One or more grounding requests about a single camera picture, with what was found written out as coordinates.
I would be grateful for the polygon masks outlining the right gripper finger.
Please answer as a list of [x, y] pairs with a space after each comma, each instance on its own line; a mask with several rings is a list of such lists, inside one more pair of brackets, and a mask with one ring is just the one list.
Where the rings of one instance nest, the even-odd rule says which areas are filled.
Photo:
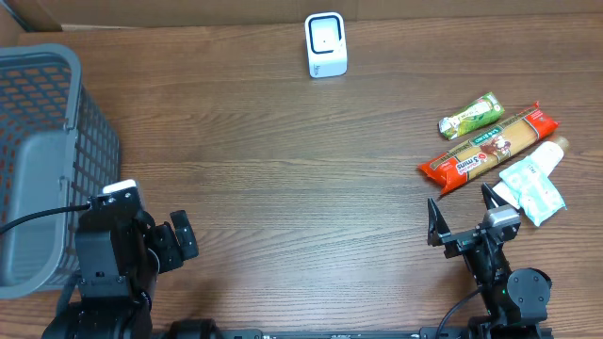
[[428, 198], [428, 214], [427, 243], [433, 247], [441, 246], [443, 238], [450, 236], [451, 232], [433, 198]]
[[509, 203], [500, 197], [487, 183], [481, 185], [481, 193], [487, 210], [509, 205]]

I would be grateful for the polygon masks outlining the teal snack packet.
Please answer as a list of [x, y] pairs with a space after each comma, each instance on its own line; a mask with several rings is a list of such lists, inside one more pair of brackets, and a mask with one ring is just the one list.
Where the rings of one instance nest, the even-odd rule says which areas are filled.
[[518, 209], [522, 209], [536, 227], [565, 207], [561, 193], [530, 155], [503, 170], [499, 177], [509, 188]]

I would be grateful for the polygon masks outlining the spaghetti pack with red ends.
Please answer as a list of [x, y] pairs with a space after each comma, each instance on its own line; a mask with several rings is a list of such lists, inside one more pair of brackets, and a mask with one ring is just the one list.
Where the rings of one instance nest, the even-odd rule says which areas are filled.
[[418, 168], [446, 195], [548, 137], [559, 125], [534, 103]]

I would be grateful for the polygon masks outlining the white Pantene tube gold cap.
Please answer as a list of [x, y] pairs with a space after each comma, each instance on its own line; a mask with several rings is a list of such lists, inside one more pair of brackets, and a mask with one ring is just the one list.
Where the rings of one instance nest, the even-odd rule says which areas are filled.
[[[533, 160], [536, 167], [546, 176], [555, 169], [561, 162], [564, 153], [569, 149], [569, 141], [565, 137], [556, 136], [550, 140], [542, 142], [527, 158]], [[513, 206], [516, 210], [520, 209], [517, 199], [512, 195], [510, 188], [502, 181], [494, 186], [494, 191]]]

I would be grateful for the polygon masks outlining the green yellow snack bar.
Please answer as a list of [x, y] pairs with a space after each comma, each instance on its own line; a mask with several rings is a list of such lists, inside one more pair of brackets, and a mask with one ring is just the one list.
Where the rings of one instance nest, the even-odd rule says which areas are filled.
[[440, 134], [448, 140], [461, 137], [497, 121], [505, 112], [493, 92], [476, 99], [459, 112], [438, 122]]

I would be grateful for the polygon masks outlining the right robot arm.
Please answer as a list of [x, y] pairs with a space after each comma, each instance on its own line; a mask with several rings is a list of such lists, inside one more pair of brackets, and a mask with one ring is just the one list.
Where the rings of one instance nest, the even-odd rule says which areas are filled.
[[[521, 217], [489, 185], [482, 184], [481, 193], [486, 206], [482, 222], [458, 234], [450, 230], [435, 200], [428, 199], [427, 243], [444, 247], [448, 259], [463, 257], [477, 285], [449, 309], [431, 337], [553, 339], [552, 330], [541, 327], [547, 320], [552, 280], [540, 269], [511, 269], [503, 252], [503, 245], [516, 238]], [[451, 316], [476, 296], [481, 296], [487, 314], [470, 318], [464, 328], [448, 328]]]

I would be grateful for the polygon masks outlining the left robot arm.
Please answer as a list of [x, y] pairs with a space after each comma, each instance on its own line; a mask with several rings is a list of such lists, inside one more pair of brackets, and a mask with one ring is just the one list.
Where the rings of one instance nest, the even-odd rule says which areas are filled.
[[80, 269], [64, 287], [44, 338], [220, 338], [214, 320], [180, 320], [155, 332], [157, 276], [199, 255], [183, 210], [154, 225], [141, 208], [91, 209], [75, 236]]

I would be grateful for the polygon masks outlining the white barcode scanner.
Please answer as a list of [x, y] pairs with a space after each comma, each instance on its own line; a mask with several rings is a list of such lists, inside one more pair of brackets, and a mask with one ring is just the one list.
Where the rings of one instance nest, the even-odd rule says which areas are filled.
[[309, 74], [312, 78], [343, 75], [348, 53], [343, 17], [334, 11], [309, 15], [304, 22]]

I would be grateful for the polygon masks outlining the grey plastic basket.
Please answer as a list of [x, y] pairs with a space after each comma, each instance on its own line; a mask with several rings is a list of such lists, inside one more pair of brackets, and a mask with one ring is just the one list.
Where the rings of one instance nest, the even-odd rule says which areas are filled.
[[[1, 51], [1, 221], [82, 205], [119, 181], [118, 135], [60, 44]], [[1, 235], [1, 297], [61, 288], [78, 269], [75, 211]]]

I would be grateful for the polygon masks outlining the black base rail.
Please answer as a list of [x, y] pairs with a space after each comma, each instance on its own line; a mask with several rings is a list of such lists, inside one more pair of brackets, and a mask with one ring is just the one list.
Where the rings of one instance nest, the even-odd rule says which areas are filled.
[[436, 336], [436, 327], [423, 327], [416, 331], [277, 331], [262, 332], [258, 329], [224, 330], [212, 333], [210, 339], [465, 339], [467, 329], [449, 327]]

